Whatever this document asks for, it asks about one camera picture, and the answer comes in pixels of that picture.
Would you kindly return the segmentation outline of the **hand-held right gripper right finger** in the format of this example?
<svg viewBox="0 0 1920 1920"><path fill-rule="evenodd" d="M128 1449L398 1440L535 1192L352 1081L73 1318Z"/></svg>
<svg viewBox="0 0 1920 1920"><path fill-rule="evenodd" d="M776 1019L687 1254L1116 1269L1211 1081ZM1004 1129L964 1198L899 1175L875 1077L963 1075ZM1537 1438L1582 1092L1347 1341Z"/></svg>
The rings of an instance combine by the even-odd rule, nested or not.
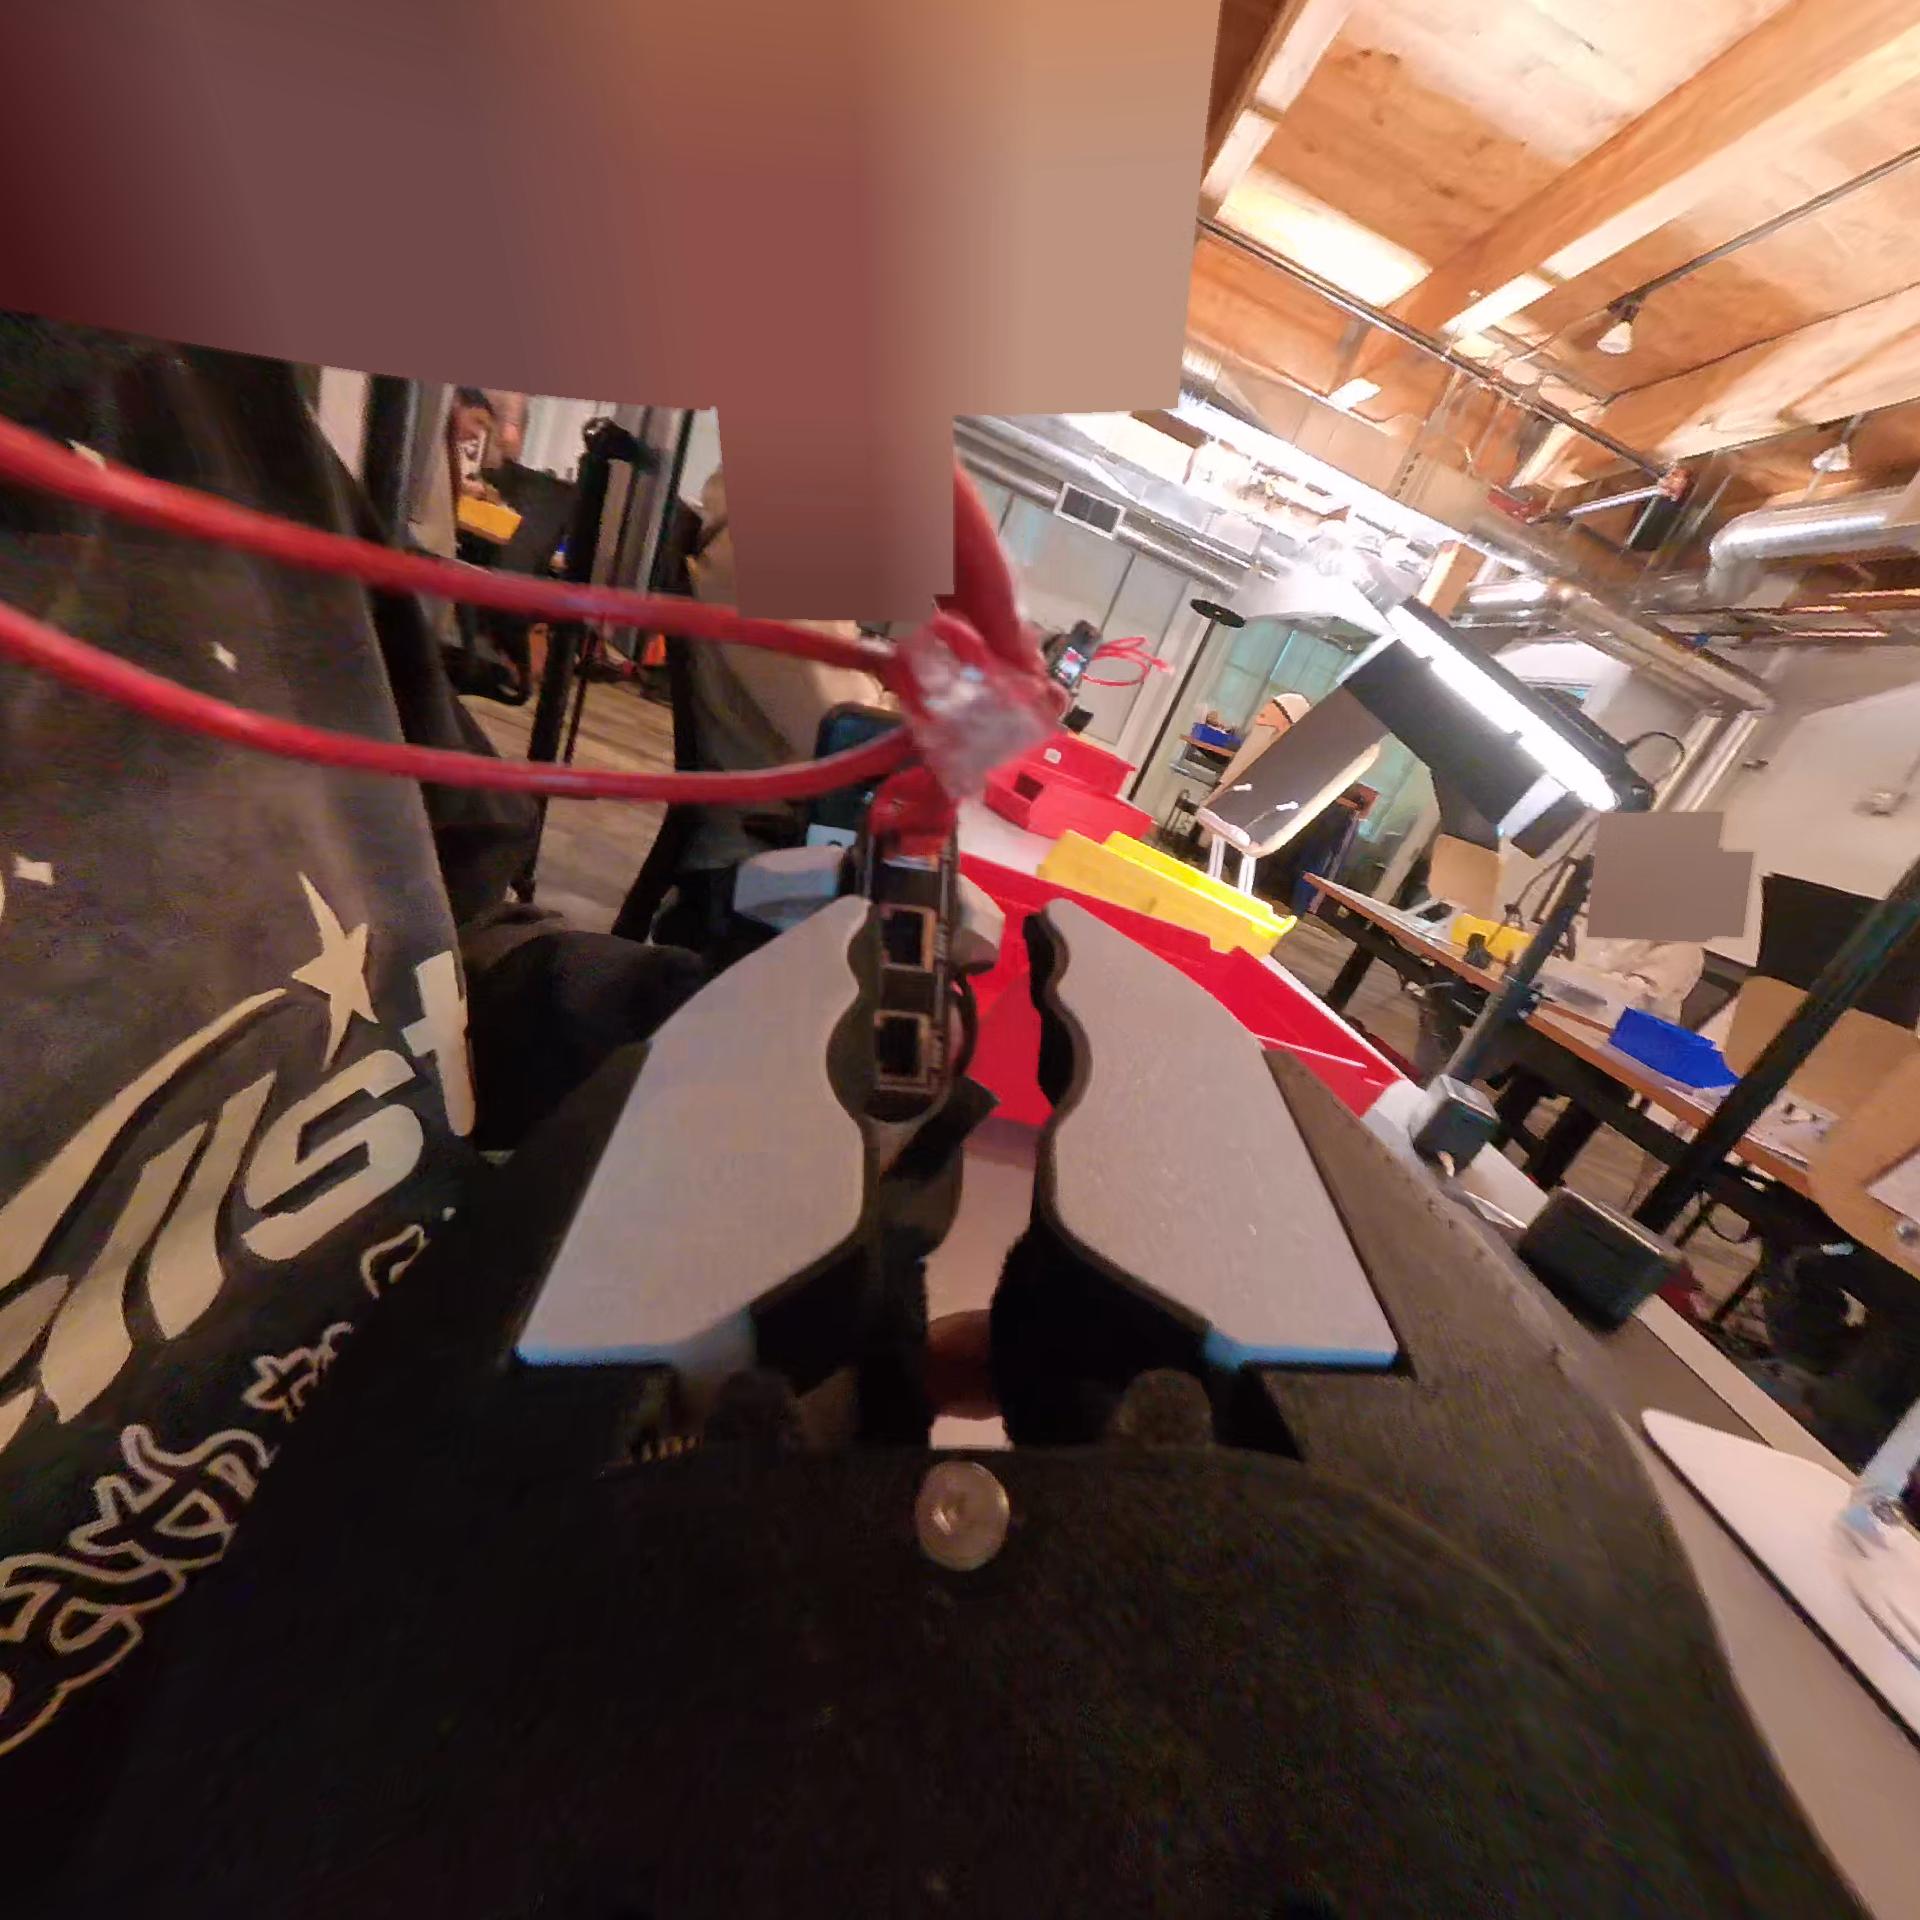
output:
<svg viewBox="0 0 1920 1920"><path fill-rule="evenodd" d="M1258 1037L1084 905L1024 924L1051 1077L1038 1213L1200 1363L1378 1373L1401 1341Z"/></svg>

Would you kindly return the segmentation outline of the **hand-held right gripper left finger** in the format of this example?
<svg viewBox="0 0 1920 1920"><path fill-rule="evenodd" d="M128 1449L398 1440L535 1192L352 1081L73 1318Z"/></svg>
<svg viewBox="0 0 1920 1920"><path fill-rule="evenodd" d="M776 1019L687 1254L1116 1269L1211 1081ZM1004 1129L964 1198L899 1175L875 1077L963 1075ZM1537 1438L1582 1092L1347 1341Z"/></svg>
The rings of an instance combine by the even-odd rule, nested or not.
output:
<svg viewBox="0 0 1920 1920"><path fill-rule="evenodd" d="M648 1046L516 1336L526 1364L754 1364L754 1315L854 1244L866 1141L830 1075L859 1004L841 896Z"/></svg>

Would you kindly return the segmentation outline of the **black ethernet port panel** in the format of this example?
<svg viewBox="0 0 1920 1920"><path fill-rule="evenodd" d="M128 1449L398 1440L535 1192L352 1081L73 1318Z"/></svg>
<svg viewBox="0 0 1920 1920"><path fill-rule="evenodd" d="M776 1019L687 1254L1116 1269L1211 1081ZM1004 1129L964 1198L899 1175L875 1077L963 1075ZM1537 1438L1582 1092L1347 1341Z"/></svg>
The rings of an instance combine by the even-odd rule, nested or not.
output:
<svg viewBox="0 0 1920 1920"><path fill-rule="evenodd" d="M892 1172L970 1078L977 1046L975 985L988 968L960 968L956 832L911 840L872 814L851 875L872 905L872 1091L864 1127L875 1169Z"/></svg>

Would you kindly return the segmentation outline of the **large red plastic bin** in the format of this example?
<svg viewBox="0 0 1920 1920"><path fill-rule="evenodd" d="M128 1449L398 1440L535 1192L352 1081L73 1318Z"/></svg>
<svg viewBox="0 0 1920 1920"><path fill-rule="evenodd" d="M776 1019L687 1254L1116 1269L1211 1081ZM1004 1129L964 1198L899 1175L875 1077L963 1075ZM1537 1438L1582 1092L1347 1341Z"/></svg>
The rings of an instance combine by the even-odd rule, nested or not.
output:
<svg viewBox="0 0 1920 1920"><path fill-rule="evenodd" d="M1004 1119L1040 1127L1051 1105L1040 1088L1040 1012L1028 982L1024 921L1051 897L1084 905L1096 919L1188 973L1266 1049L1302 1060L1356 1115L1401 1081L1401 1071L1305 987L1247 950L1217 950L1200 933L1132 907L1082 896L1049 880L963 854L967 875L1004 916L1000 959L977 979L977 1046L970 1075L998 1096Z"/></svg>

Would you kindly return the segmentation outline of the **person's left forearm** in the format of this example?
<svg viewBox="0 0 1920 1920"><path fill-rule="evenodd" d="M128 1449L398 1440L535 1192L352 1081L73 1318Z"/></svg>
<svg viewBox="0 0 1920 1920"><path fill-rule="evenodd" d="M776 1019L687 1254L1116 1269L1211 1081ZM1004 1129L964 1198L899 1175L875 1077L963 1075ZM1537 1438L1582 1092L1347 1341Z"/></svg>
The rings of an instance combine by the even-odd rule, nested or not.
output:
<svg viewBox="0 0 1920 1920"><path fill-rule="evenodd" d="M473 1129L514 1149L616 1052L649 1039L712 979L695 952L570 925L508 900L460 933Z"/></svg>

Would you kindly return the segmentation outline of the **small red plastic bin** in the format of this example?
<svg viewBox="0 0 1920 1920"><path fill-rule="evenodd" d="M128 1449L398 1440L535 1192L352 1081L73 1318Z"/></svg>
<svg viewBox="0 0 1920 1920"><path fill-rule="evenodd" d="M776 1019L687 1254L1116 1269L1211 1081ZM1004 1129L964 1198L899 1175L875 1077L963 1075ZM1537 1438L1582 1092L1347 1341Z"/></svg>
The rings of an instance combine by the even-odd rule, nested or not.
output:
<svg viewBox="0 0 1920 1920"><path fill-rule="evenodd" d="M1057 731L994 767L983 805L1008 825L1047 840L1067 832L1097 843L1113 832L1143 838L1154 817L1120 793L1134 769L1132 761L1097 742Z"/></svg>

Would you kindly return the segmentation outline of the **wooden office desk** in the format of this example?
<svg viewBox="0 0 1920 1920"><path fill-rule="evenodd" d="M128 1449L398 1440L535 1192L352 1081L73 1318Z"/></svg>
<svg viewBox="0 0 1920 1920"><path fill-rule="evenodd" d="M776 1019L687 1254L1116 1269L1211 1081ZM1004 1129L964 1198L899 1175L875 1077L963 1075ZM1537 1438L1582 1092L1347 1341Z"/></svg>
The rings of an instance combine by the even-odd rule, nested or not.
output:
<svg viewBox="0 0 1920 1920"><path fill-rule="evenodd" d="M1305 889L1312 919L1353 949L1323 989L1323 1004L1352 1024L1358 1021L1353 997L1371 968L1391 968L1420 1009L1438 1006L1478 1016L1499 989L1498 975L1470 966L1425 921L1319 875L1311 875ZM1495 1053L1495 1141L1519 1144L1524 1175L1545 1191L1569 1179L1598 1135L1634 1144L1664 1176L1722 1100L1620 1053L1598 1024L1548 998L1523 1024L1503 1031ZM1760 1239L1814 1240L1816 1225L1828 1223L1816 1205L1814 1182L1814 1163L1824 1149L1816 1142L1806 1158L1798 1158L1769 1142L1756 1119L1688 1199L1688 1215L1671 1235L1681 1240L1722 1208L1739 1215Z"/></svg>

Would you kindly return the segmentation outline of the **blue plastic bin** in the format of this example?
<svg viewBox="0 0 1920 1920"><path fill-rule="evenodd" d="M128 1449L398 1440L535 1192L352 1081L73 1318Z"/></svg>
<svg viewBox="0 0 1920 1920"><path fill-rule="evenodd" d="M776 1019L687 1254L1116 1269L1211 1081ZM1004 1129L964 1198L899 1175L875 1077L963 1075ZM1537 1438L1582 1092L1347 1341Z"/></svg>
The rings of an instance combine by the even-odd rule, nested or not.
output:
<svg viewBox="0 0 1920 1920"><path fill-rule="evenodd" d="M1642 1008L1620 1009L1607 1043L1640 1068L1694 1092L1716 1092L1739 1078L1714 1039Z"/></svg>

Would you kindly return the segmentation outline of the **studio light panel on stand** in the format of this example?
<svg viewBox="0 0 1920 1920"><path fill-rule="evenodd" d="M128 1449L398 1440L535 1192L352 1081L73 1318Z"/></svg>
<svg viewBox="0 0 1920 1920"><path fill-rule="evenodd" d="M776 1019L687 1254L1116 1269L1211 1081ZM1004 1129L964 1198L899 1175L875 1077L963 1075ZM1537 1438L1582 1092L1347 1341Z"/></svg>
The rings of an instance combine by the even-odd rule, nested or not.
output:
<svg viewBox="0 0 1920 1920"><path fill-rule="evenodd" d="M1420 604L1386 615L1384 632L1335 689L1430 769L1438 803L1470 811L1498 847L1545 853L1593 814L1651 805L1648 782L1617 741L1520 684ZM1561 880L1551 880L1545 912L1520 957L1499 987L1481 995L1474 1021L1447 1049L1446 1068L1464 1081L1483 1077L1498 1053L1514 1055L1520 1091L1507 1091L1495 1105L1505 1137L1523 1137L1523 1119L1548 1092L1545 1049L1529 1057L1523 1035L1544 1006L1548 957L1569 942L1592 887L1593 854L1575 854Z"/></svg>

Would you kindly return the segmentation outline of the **silver ventilation duct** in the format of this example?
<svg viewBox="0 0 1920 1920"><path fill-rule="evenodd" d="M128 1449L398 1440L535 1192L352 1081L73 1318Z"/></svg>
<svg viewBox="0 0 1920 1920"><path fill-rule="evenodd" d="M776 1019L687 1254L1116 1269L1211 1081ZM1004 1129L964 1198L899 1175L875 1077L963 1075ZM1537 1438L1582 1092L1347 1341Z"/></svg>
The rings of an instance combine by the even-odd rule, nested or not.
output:
<svg viewBox="0 0 1920 1920"><path fill-rule="evenodd" d="M1744 601L1772 568L1915 551L1919 480L1856 495L1801 500L1729 519L1711 540L1702 606Z"/></svg>

